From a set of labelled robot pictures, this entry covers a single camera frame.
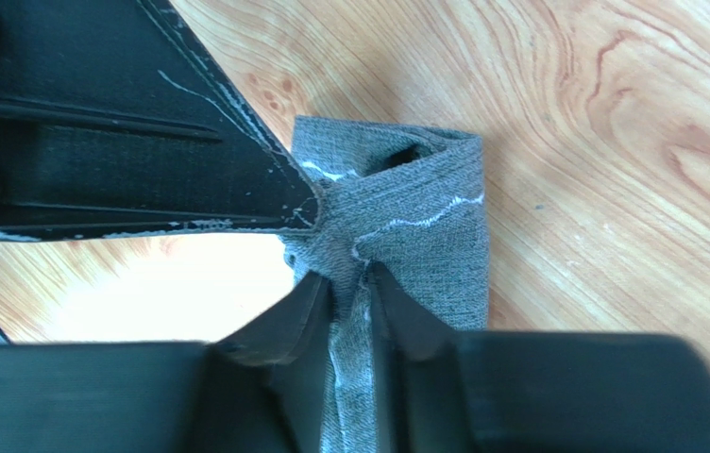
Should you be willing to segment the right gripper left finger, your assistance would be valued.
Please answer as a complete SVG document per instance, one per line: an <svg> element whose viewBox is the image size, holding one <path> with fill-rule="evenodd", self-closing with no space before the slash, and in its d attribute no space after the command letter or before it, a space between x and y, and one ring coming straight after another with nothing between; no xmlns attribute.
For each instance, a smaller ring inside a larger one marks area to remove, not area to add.
<svg viewBox="0 0 710 453"><path fill-rule="evenodd" d="M319 451L330 286L306 274L276 305L209 348L189 451Z"/></svg>

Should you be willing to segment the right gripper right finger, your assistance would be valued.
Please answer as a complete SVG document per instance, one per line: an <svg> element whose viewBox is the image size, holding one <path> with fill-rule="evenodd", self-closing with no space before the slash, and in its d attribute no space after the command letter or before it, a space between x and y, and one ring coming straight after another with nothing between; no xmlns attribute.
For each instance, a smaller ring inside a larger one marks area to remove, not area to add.
<svg viewBox="0 0 710 453"><path fill-rule="evenodd" d="M379 452L473 452L456 331L368 266Z"/></svg>

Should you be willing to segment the grey stitched cloth napkin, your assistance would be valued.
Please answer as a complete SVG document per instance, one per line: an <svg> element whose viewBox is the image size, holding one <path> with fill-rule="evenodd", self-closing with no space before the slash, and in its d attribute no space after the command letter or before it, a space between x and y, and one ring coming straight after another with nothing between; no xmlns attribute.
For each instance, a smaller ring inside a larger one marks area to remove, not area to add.
<svg viewBox="0 0 710 453"><path fill-rule="evenodd" d="M490 235L482 138L459 130L301 116L291 152L319 187L308 236L282 237L295 278L330 280L336 308L321 428L324 452L378 448L367 267L452 327L486 327Z"/></svg>

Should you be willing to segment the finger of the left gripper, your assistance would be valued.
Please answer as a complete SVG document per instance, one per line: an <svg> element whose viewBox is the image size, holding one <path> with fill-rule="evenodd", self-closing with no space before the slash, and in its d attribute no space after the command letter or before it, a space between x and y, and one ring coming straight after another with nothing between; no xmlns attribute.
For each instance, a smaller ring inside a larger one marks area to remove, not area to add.
<svg viewBox="0 0 710 453"><path fill-rule="evenodd" d="M169 1L0 1L0 242L313 229L311 181Z"/></svg>

